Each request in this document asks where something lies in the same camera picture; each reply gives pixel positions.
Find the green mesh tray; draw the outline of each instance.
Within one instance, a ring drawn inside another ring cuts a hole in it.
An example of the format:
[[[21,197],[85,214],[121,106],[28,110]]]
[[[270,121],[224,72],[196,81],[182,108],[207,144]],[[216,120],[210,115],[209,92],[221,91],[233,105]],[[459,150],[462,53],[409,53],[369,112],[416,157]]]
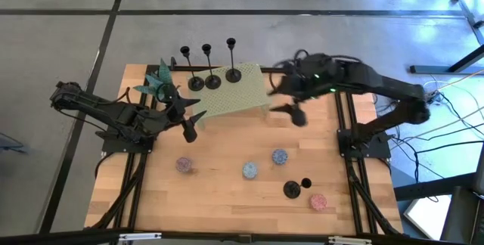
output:
[[[242,73],[242,79],[239,82],[231,83],[225,79],[225,73],[231,67],[220,67],[212,70],[213,74],[222,80],[220,87],[215,90],[210,90],[206,86],[200,91],[189,90],[192,98],[201,100],[193,106],[194,114],[206,110],[202,117],[204,119],[270,104],[271,100],[265,90],[264,76],[260,66],[255,63],[243,63],[235,64],[234,68]],[[209,75],[209,70],[195,73],[195,76],[199,76],[203,80]]]

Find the wooden tabletop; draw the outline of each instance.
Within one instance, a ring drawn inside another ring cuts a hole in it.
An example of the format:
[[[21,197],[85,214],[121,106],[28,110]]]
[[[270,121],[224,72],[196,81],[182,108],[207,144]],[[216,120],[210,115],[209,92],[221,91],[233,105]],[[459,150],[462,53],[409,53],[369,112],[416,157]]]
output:
[[[142,85],[146,65],[128,64],[119,93]],[[188,97],[186,72],[174,72],[175,85]],[[270,85],[266,78],[266,88]],[[140,94],[130,92],[131,100]],[[357,118],[366,123],[376,117],[371,95],[354,97]],[[272,104],[289,102],[278,95]],[[136,218],[136,230],[260,234],[355,234],[348,180],[337,146],[337,109],[333,95],[304,105],[309,124],[295,127],[283,113],[262,116],[259,108],[216,116],[197,128],[198,138],[187,143],[182,128],[162,132],[147,158],[147,167]],[[347,126],[349,117],[346,114]],[[272,151],[288,152],[284,166],[271,161]],[[179,157],[193,161],[193,172],[175,169]],[[114,154],[101,165],[85,225],[93,225],[119,194],[127,154]],[[253,161],[259,174],[246,180],[242,167]],[[401,231],[399,211],[388,168],[379,160],[366,159],[371,196],[394,228]],[[284,196],[286,181],[310,178],[298,198]],[[313,194],[323,194],[327,208],[316,212],[309,206]],[[359,199],[363,228],[368,231],[365,205]],[[122,225],[127,225],[131,200],[126,202]]]

